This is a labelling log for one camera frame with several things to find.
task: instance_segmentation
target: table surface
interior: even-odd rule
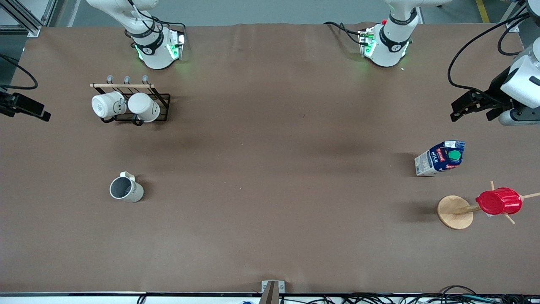
[[[449,118],[464,90],[448,64],[489,26],[419,25],[393,68],[324,25],[188,28],[185,61],[161,71],[123,28],[42,29],[21,65],[51,121],[0,120],[0,290],[251,292],[282,279],[289,292],[538,293],[538,199],[514,226],[477,213],[454,231],[435,214],[489,180],[540,190],[537,127]],[[501,31],[465,51],[457,82],[486,88],[508,66]],[[107,75],[148,75],[173,96],[169,121],[102,123],[89,84]],[[451,139],[467,142],[464,163],[416,177],[414,157]],[[109,196],[125,170],[139,203]]]

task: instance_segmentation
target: wooden dowel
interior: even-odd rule
[[[90,88],[130,88],[130,89],[154,89],[151,84],[113,84],[113,83],[91,83]]]
[[[505,214],[504,217],[506,217],[506,218],[510,221],[510,223],[512,223],[512,225],[516,223],[516,222],[514,222],[514,220],[510,217],[510,215]]]
[[[535,196],[540,196],[540,192],[533,193],[533,194],[522,195],[521,199],[524,200],[524,199],[528,199],[530,197],[535,197]]]
[[[461,215],[461,214],[467,214],[469,212],[475,212],[475,211],[480,211],[480,206],[478,205],[472,205],[472,206],[466,206],[466,207],[461,207],[461,208],[457,208],[456,210],[454,210],[454,214],[455,215]]]

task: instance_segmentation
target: white mug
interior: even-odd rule
[[[127,101],[127,107],[130,108],[137,118],[144,122],[152,122],[159,116],[159,105],[145,93],[135,93]]]
[[[117,200],[135,203],[143,197],[144,189],[135,181],[134,175],[124,171],[112,181],[109,193]]]
[[[92,109],[101,118],[124,114],[126,108],[126,101],[120,92],[113,91],[92,97]]]

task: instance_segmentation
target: black metal rack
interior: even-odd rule
[[[136,93],[145,93],[147,94],[152,100],[159,101],[159,116],[154,121],[167,121],[168,118],[168,111],[169,106],[171,103],[171,94],[162,94],[159,93],[155,87],[154,84],[148,82],[148,76],[143,76],[142,84],[131,84],[130,78],[128,76],[124,77],[124,83],[123,84],[114,84],[112,83],[112,76],[109,75],[107,77],[106,83],[91,83],[90,87],[94,88],[96,91],[98,91],[100,94],[106,94],[104,89],[111,89],[111,91],[116,91],[122,94],[124,97],[125,102],[129,100],[129,98]],[[137,114],[134,114],[127,109],[126,113],[119,114],[112,116],[111,118],[104,119],[101,118],[101,121],[104,123],[110,123],[113,121],[123,121],[127,122],[130,121],[136,126],[143,125],[144,121],[137,119]]]

